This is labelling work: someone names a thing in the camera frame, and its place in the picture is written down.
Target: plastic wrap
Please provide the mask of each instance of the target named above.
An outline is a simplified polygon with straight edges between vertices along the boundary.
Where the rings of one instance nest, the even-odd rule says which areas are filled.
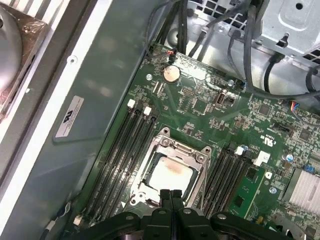
[[[2,121],[9,113],[10,105],[14,101],[24,76],[49,31],[49,26],[3,3],[0,3],[0,7],[4,8],[14,17],[22,39],[22,60],[20,67],[9,87],[0,93],[0,121]]]

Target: side panel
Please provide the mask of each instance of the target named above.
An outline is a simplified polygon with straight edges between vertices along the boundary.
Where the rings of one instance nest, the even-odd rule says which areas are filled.
[[[112,2],[0,239],[39,238],[50,218],[81,190],[144,55],[145,27],[156,4]],[[56,138],[74,96],[84,98],[81,108],[69,134]]]

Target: heatsink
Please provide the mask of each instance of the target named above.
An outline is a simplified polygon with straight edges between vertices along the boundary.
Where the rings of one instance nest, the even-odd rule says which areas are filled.
[[[306,212],[320,215],[320,177],[295,169],[282,200]]]

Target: cpu socket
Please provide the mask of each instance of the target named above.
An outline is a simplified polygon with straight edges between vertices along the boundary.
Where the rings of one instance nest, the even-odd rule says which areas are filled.
[[[157,207],[160,190],[181,190],[182,200],[191,207],[206,182],[212,149],[195,150],[170,137],[163,128],[155,136],[131,186],[130,205],[147,203]]]

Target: motherboard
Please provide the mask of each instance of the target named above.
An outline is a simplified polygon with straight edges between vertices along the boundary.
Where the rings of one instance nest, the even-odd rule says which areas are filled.
[[[122,211],[142,216],[158,206],[160,189],[180,189],[208,218],[225,211],[275,230],[273,220],[285,218],[319,239],[320,131],[291,105],[180,53],[144,59],[66,231]]]

